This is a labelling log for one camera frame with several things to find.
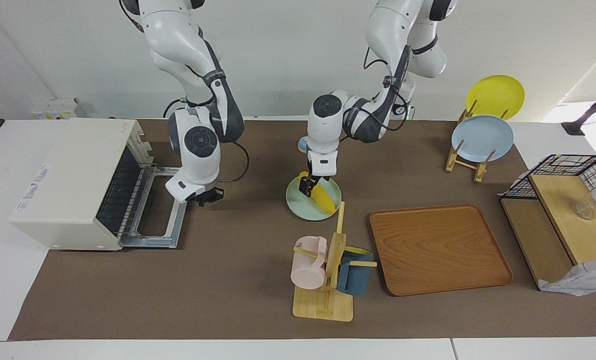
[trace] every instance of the light blue plate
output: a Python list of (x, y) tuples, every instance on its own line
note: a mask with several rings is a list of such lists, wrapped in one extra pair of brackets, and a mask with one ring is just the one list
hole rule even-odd
[(492, 115), (478, 115), (462, 121), (453, 130), (451, 144), (457, 149), (460, 141), (464, 144), (458, 155), (470, 162), (481, 163), (487, 160), (493, 150), (496, 153), (490, 162), (503, 157), (513, 146), (513, 130), (503, 119)]
[(301, 153), (306, 154), (308, 149), (309, 146), (307, 146), (307, 137), (303, 136), (298, 141), (298, 150), (300, 150)]
[[(318, 182), (322, 189), (324, 189), (331, 199), (334, 201), (336, 205), (336, 209), (340, 207), (340, 201), (342, 200), (342, 194), (340, 192), (340, 188), (337, 186), (336, 182), (333, 179), (329, 181), (324, 180), (323, 178), (320, 179)], [(289, 209), (298, 215), (299, 217), (308, 220), (308, 221), (320, 221), (323, 219), (327, 219), (332, 214), (322, 210), (315, 201), (311, 198), (306, 197), (303, 193), (300, 192), (300, 177), (294, 178), (292, 182), (289, 183), (287, 186), (287, 193), (286, 193), (287, 205), (289, 205)]]

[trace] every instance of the mint green plate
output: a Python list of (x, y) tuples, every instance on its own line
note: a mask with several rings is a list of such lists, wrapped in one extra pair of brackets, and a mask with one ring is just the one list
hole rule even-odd
[[(322, 189), (324, 189), (327, 194), (331, 196), (331, 199), (336, 205), (336, 209), (338, 209), (342, 200), (342, 194), (336, 182), (333, 179), (327, 181), (321, 178), (319, 184)], [(294, 214), (305, 220), (320, 221), (331, 217), (332, 215), (322, 210), (315, 201), (306, 197), (300, 192), (300, 176), (294, 178), (294, 180), (289, 183), (289, 186), (287, 187), (286, 199), (289, 209), (291, 209)]]

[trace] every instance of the yellow object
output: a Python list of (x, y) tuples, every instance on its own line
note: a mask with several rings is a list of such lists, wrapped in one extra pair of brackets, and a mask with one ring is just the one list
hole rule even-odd
[[(308, 175), (309, 173), (302, 171), (300, 173), (300, 178), (304, 178)], [(311, 199), (325, 212), (328, 212), (329, 214), (336, 212), (336, 204), (320, 184), (316, 184), (316, 187), (311, 191)]]
[(372, 255), (371, 251), (365, 250), (363, 248), (355, 247), (355, 246), (345, 246), (344, 251), (348, 251), (349, 253), (354, 254), (361, 254), (361, 255)]
[(524, 87), (514, 77), (492, 75), (476, 82), (467, 94), (465, 112), (469, 118), (492, 115), (509, 120), (524, 105)]

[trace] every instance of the yellow plate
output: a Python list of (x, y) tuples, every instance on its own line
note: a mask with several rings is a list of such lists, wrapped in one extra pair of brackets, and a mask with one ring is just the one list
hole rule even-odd
[(471, 109), (478, 100), (473, 109), (474, 116), (492, 115), (509, 120), (522, 109), (524, 96), (524, 87), (514, 77), (492, 75), (471, 87), (467, 94), (466, 109)]

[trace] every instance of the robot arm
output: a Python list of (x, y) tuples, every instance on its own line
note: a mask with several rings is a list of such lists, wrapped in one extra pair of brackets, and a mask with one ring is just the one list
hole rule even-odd
[(220, 173), (220, 142), (235, 142), (244, 121), (218, 57), (193, 22), (190, 9), (204, 0), (122, 0), (131, 13), (140, 15), (142, 29), (156, 66), (173, 75), (189, 99), (193, 87), (212, 93), (204, 106), (174, 112), (168, 121), (169, 137), (182, 167), (166, 184), (172, 196), (200, 205), (222, 199), (216, 188)]
[[(416, 88), (407, 71), (434, 78), (446, 66), (446, 55), (437, 45), (438, 21), (444, 20), (457, 0), (379, 0), (369, 16), (365, 37), (369, 48), (387, 65), (388, 75), (374, 100), (337, 90), (317, 98), (309, 113), (307, 157), (309, 176), (300, 191), (311, 196), (320, 177), (337, 173), (338, 137), (366, 144), (378, 141), (389, 128), (390, 113), (408, 109)], [(401, 99), (403, 105), (396, 105)]]

